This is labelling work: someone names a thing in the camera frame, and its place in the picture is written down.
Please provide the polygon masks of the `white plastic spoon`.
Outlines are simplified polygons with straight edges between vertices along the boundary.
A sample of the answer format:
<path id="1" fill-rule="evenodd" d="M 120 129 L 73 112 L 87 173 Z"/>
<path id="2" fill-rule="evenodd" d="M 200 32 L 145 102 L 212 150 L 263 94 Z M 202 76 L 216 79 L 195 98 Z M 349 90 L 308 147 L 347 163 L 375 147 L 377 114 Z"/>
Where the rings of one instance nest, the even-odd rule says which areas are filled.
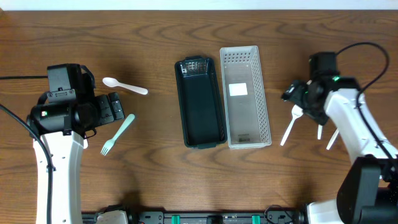
<path id="1" fill-rule="evenodd" d="M 326 146 L 327 150 L 331 149 L 331 147 L 332 147 L 333 143 L 335 142 L 336 138 L 338 137 L 339 133 L 340 133 L 339 130 L 336 129 L 335 132 L 333 133 L 333 135 L 331 136 L 327 146 Z"/>
<path id="2" fill-rule="evenodd" d="M 290 132 L 291 132 L 291 130 L 293 128 L 295 120 L 300 118 L 303 115 L 303 109 L 301 109 L 301 107 L 299 107 L 298 105 L 294 105 L 294 107 L 292 108 L 291 113 L 292 113 L 292 120 L 289 123 L 289 125 L 288 125 L 288 127 L 287 127 L 287 129 L 286 129 L 286 131 L 285 131 L 285 133 L 284 133 L 284 135 L 282 137 L 282 140 L 280 142 L 281 146 L 283 146 L 285 144 L 285 142 L 286 142 L 286 140 L 287 140 L 287 138 L 288 138 L 288 136 L 289 136 L 289 134 L 290 134 Z"/>
<path id="3" fill-rule="evenodd" d="M 105 77 L 103 78 L 103 83 L 111 88 L 114 87 L 121 87 L 121 88 L 125 88 L 127 90 L 133 91 L 135 93 L 141 94 L 141 95 L 147 95 L 148 94 L 148 89 L 146 88 L 142 88 L 139 86 L 134 86 L 134 85 L 128 85 L 125 83 L 121 83 L 119 82 L 117 79 L 115 78 L 111 78 L 111 77 Z"/>
<path id="4" fill-rule="evenodd" d="M 317 131 L 317 139 L 321 140 L 322 138 L 322 131 L 323 131 L 323 126 L 322 125 L 318 125 L 318 131 Z"/>

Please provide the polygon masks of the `mint green plastic fork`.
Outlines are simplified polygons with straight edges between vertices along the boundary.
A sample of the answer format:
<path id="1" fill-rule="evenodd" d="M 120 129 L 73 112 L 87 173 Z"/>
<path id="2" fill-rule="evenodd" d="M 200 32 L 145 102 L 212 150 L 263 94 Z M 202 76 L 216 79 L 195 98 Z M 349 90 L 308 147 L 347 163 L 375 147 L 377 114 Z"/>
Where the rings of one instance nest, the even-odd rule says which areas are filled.
<path id="1" fill-rule="evenodd" d="M 134 114 L 129 114 L 127 118 L 124 120 L 116 134 L 109 140 L 107 140 L 101 150 L 101 154 L 103 156 L 106 156 L 108 152 L 112 149 L 112 147 L 115 145 L 116 141 L 122 135 L 125 130 L 130 126 L 130 124 L 135 120 L 135 115 Z"/>

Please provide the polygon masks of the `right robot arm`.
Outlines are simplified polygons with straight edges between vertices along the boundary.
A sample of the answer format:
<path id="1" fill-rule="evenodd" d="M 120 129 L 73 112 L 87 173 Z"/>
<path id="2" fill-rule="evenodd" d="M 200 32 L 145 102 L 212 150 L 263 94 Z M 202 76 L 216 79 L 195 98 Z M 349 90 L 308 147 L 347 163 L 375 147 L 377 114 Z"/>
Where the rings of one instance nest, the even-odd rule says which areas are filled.
<path id="1" fill-rule="evenodd" d="M 282 94 L 301 114 L 323 126 L 332 121 L 351 169 L 336 198 L 307 205 L 305 223 L 397 223 L 397 149 L 370 113 L 358 82 L 342 77 L 334 52 L 309 57 L 310 78 Z"/>

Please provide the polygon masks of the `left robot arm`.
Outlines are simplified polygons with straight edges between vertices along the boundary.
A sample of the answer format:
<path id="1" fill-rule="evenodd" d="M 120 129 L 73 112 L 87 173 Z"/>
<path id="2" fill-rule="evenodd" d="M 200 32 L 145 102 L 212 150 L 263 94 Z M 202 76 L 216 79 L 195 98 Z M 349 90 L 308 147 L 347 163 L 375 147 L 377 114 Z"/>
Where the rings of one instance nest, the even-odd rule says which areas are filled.
<path id="1" fill-rule="evenodd" d="M 125 118 L 116 92 L 94 93 L 95 78 L 77 63 L 47 68 L 49 90 L 27 117 L 40 141 L 37 159 L 37 223 L 82 223 L 80 166 L 88 131 Z"/>

